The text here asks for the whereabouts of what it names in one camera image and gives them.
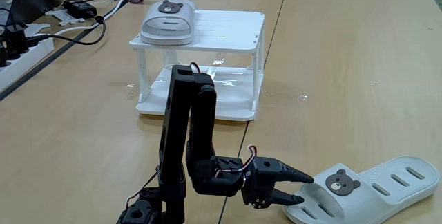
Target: white cable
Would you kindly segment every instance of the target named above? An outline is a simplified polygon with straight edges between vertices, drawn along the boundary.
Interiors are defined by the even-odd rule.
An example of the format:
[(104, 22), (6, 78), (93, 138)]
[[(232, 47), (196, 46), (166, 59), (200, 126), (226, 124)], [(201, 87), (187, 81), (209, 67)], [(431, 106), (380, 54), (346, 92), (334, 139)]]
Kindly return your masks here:
[[(111, 11), (109, 14), (107, 14), (104, 17), (104, 21), (106, 21), (107, 19), (112, 17), (112, 15), (114, 15), (119, 10), (119, 7), (122, 5), (123, 1), (124, 0), (119, 0), (117, 6), (115, 6), (113, 11)], [(96, 28), (98, 25), (99, 25), (99, 23), (95, 23), (95, 24), (93, 24), (91, 26), (78, 26), (78, 27), (67, 28), (67, 29), (64, 29), (64, 30), (60, 30), (59, 32), (55, 33), (54, 35), (61, 35), (61, 34), (64, 34), (66, 32), (73, 31), (73, 30), (92, 30), (92, 29)]]
[(88, 1), (88, 3), (97, 7), (96, 5), (100, 5), (101, 3), (109, 3), (109, 1), (114, 2), (115, 0), (92, 0), (92, 1)]
[(250, 151), (251, 156), (241, 168), (239, 168), (239, 169), (219, 169), (215, 173), (215, 178), (217, 178), (218, 175), (222, 172), (241, 172), (241, 171), (245, 170), (253, 162), (255, 157), (258, 155), (258, 150), (256, 149), (256, 146), (254, 146), (253, 144), (249, 144), (247, 146), (247, 149)]

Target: power adapter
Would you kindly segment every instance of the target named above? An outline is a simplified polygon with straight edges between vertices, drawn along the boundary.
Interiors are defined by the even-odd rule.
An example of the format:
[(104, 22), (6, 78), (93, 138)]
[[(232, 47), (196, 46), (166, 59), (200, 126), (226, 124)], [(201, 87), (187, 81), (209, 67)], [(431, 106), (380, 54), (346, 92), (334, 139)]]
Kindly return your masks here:
[(84, 0), (65, 0), (63, 7), (76, 18), (91, 18), (97, 16), (97, 9)]

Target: white shelf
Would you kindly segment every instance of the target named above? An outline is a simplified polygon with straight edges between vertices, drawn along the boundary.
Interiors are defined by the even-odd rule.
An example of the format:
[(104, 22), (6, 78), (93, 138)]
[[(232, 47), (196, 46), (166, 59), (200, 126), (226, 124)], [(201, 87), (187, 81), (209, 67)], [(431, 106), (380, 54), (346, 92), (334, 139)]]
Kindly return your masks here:
[(129, 42), (133, 49), (199, 50), (228, 53), (253, 53), (264, 26), (261, 12), (196, 10), (194, 39), (190, 44), (161, 46), (145, 44), (140, 35)]
[[(260, 12), (196, 10), (194, 38), (190, 44), (177, 46), (151, 45), (142, 42), (140, 35), (129, 42), (137, 53), (140, 77), (140, 98), (137, 110), (141, 114), (164, 115), (170, 67), (180, 64), (177, 50), (205, 52), (248, 53), (252, 64), (248, 68), (217, 67), (215, 118), (219, 120), (255, 120), (264, 79), (265, 16)], [(149, 83), (149, 57), (146, 49), (163, 50), (163, 69), (153, 84)], [(206, 72), (209, 66), (201, 66)]]
[[(201, 66), (207, 72), (208, 66)], [(263, 74), (259, 74), (258, 88), (261, 88)], [(137, 105), (141, 114), (164, 115), (171, 69), (163, 68), (151, 85), (151, 91), (143, 102)], [(215, 118), (219, 120), (247, 121), (254, 119), (257, 102), (253, 101), (253, 69), (219, 67), (215, 74), (217, 93)]]

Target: power strip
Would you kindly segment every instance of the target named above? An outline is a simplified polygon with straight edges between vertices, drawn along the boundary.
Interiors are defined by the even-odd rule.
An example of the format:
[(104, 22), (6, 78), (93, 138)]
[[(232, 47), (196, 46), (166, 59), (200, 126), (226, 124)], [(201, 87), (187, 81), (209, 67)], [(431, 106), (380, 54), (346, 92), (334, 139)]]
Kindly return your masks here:
[(52, 38), (48, 38), (39, 42), (37, 46), (29, 48), (29, 51), (21, 54), (20, 58), (7, 61), (8, 65), (0, 68), (0, 92), (17, 81), (53, 50), (54, 41)]

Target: robotic arm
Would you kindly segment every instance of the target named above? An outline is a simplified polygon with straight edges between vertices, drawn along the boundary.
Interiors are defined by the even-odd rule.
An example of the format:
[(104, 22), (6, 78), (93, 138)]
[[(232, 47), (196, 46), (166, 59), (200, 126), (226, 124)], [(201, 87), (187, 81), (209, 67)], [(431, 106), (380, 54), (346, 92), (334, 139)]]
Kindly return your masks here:
[[(172, 68), (157, 167), (159, 187), (146, 187), (137, 201), (122, 212), (117, 224), (182, 224), (186, 180), (182, 154), (186, 147), (187, 171), (199, 194), (234, 196), (239, 190), (246, 205), (256, 209), (272, 203), (295, 205), (303, 198), (274, 189), (276, 182), (312, 183), (314, 179), (274, 158), (256, 156), (245, 164), (239, 158), (216, 156), (212, 144), (216, 91), (211, 77), (194, 73), (190, 66)], [(189, 141), (185, 144), (191, 113)], [(166, 211), (162, 212), (162, 202)]]

